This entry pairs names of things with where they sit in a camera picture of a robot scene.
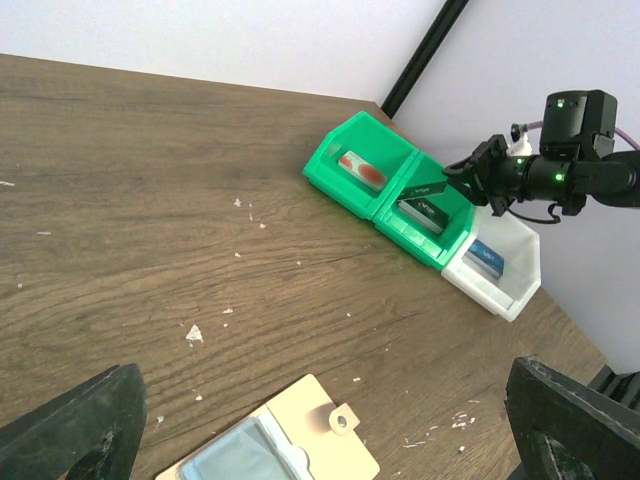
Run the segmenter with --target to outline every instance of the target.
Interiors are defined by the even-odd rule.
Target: table
[[[313,373],[379,478],[501,479],[513,358],[602,366],[544,291],[509,324],[309,185],[373,103],[0,56],[0,109],[0,424],[137,363],[147,479]]]

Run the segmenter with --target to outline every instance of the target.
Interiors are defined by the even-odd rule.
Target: green bin
[[[376,228],[418,260],[437,270],[442,270],[449,263],[469,236],[475,207],[450,185],[443,193],[429,196],[430,202],[449,215],[446,228],[436,235],[399,210],[396,200],[406,187],[443,181],[446,177],[442,173],[442,165],[421,152],[395,182],[373,218]]]
[[[376,192],[338,165],[348,151],[387,177],[381,191]],[[355,215],[372,220],[419,154],[416,147],[367,112],[359,112],[325,137],[302,173]]]

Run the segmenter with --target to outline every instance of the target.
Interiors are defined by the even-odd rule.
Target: wall
[[[541,120],[548,94],[600,88],[618,99],[617,125],[640,139],[638,18],[634,2],[469,2],[395,120],[451,163],[512,122]],[[629,148],[618,139],[616,149]],[[517,207],[546,215],[541,202]],[[534,228],[543,286],[614,370],[640,370],[640,212],[589,200],[580,216]]]
[[[6,1],[0,52],[381,103],[443,3]]]

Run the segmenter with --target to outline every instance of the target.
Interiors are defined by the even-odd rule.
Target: white bin
[[[512,322],[540,287],[540,237],[510,213],[478,208],[471,234],[442,270],[442,276],[494,315]],[[478,238],[504,258],[504,273],[492,278],[465,253]]]

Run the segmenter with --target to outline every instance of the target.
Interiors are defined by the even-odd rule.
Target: wooden board
[[[502,479],[513,358],[602,366],[544,292],[509,324],[308,184],[371,103],[0,56],[0,109],[0,424],[138,363],[147,479],[312,373],[379,478]]]

